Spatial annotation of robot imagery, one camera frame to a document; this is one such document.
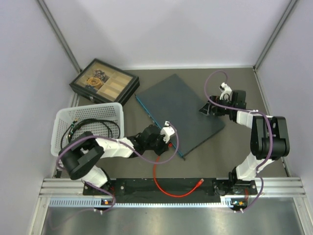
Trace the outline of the dark blue network switch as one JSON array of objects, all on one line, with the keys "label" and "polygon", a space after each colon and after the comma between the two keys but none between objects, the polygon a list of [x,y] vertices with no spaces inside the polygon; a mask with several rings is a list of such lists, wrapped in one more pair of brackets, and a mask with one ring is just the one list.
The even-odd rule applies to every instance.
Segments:
[{"label": "dark blue network switch", "polygon": [[220,118],[199,112],[204,101],[177,74],[137,93],[135,97],[159,128],[166,121],[174,125],[179,136],[178,155],[181,158],[225,127]]}]

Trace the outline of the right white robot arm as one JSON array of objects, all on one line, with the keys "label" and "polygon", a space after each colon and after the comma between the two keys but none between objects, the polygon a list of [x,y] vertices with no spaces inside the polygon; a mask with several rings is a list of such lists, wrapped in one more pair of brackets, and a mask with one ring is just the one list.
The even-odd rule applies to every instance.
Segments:
[{"label": "right white robot arm", "polygon": [[257,173],[290,152],[286,118],[263,116],[256,110],[248,110],[243,90],[211,95],[199,112],[207,116],[229,116],[236,124],[251,129],[250,153],[228,175],[227,184],[232,193],[241,193]]}]

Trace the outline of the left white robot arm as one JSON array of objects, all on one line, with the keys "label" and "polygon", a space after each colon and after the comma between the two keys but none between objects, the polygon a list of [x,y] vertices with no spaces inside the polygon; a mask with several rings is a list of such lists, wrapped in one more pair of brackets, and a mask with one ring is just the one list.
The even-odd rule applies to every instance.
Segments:
[{"label": "left white robot arm", "polygon": [[174,134],[169,122],[165,122],[162,129],[149,125],[143,132],[121,139],[95,136],[87,131],[61,149],[57,166],[64,168],[70,179],[90,183],[100,194],[106,194],[110,191],[111,179],[105,170],[96,166],[100,159],[130,159],[141,156],[145,151],[161,155],[168,151]]}]

